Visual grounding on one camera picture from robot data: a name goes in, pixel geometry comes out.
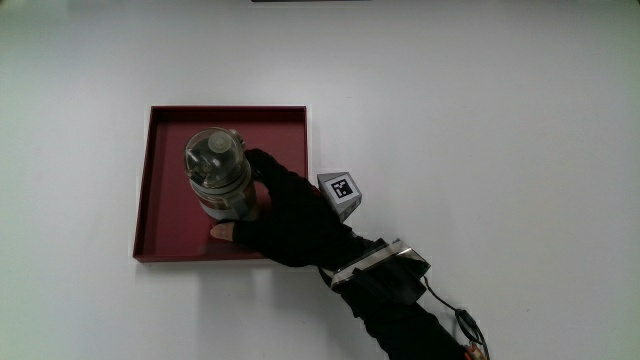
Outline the person's right hand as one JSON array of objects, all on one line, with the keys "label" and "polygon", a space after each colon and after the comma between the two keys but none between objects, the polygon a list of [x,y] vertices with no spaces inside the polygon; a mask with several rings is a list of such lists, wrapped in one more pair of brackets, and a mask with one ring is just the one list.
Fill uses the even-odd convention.
[{"label": "person's right hand", "polygon": [[245,152],[257,180],[265,185],[271,210],[254,221],[222,220],[214,238],[246,246],[289,267],[317,266],[337,271],[382,245],[355,235],[311,183],[273,156]]}]

